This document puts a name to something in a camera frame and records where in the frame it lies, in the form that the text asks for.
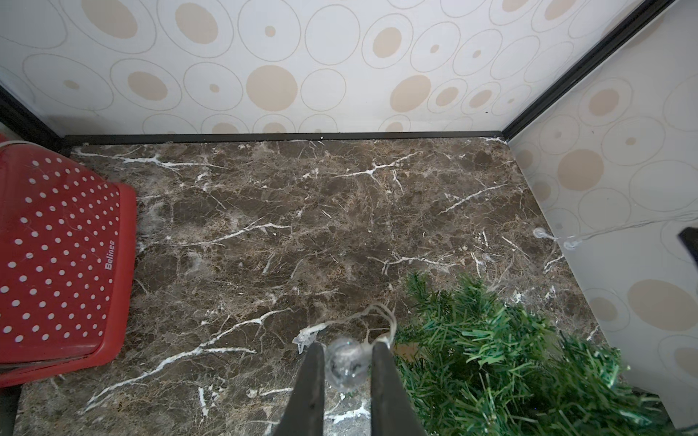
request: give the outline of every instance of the green pine needles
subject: green pine needles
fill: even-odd
[[[557,336],[545,319],[507,306],[480,281],[451,291],[407,281],[413,323],[398,344],[405,389],[429,434],[673,435],[658,398],[618,381],[617,349]]]

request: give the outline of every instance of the black metal frame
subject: black metal frame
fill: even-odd
[[[518,135],[551,105],[565,95],[575,84],[585,78],[611,54],[642,30],[674,0],[645,0],[630,13],[613,31],[576,62],[559,80],[531,103],[503,131],[467,132],[365,132],[365,133],[272,133],[249,135],[69,135],[60,138],[51,128],[31,113],[22,103],[0,87],[0,122],[28,141],[41,144],[54,151],[84,143],[114,144],[162,144],[165,142],[257,142],[286,140],[398,140],[439,137],[501,137],[510,140]]]

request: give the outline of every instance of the brown marble tile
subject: brown marble tile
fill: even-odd
[[[498,140],[86,145],[72,157],[139,195],[126,342],[106,366],[25,385],[18,435],[270,434],[302,361],[298,331],[372,301],[405,320],[415,269],[435,287],[481,275],[566,332],[595,331],[565,261],[545,269],[560,249],[533,237],[545,221]],[[326,433],[368,435],[368,398],[367,385],[328,389]]]

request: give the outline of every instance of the white marble vein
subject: white marble vein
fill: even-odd
[[[469,196],[467,196],[467,197],[461,199],[461,200],[458,201],[456,204],[452,205],[451,207],[449,207],[448,209],[446,209],[446,210],[444,210],[444,211],[439,212],[438,214],[441,215],[442,213],[446,213],[446,212],[448,212],[448,211],[452,211],[453,209],[455,209],[455,208],[457,208],[458,206],[460,206],[461,204],[467,202],[467,201],[470,200],[471,198],[474,198],[474,197],[477,197],[478,195],[484,194],[484,193],[487,192],[488,190],[499,189],[499,188],[501,188],[501,187],[503,187],[503,186],[506,186],[506,185],[507,185],[507,184],[504,183],[503,185],[490,186],[489,188],[485,188],[485,189],[479,190],[479,191],[477,191],[475,194],[470,194]],[[450,200],[449,194],[444,194],[444,195],[446,196],[447,199]]]

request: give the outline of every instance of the red plastic basket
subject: red plastic basket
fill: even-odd
[[[116,357],[135,216],[130,186],[30,142],[0,144],[0,387]]]

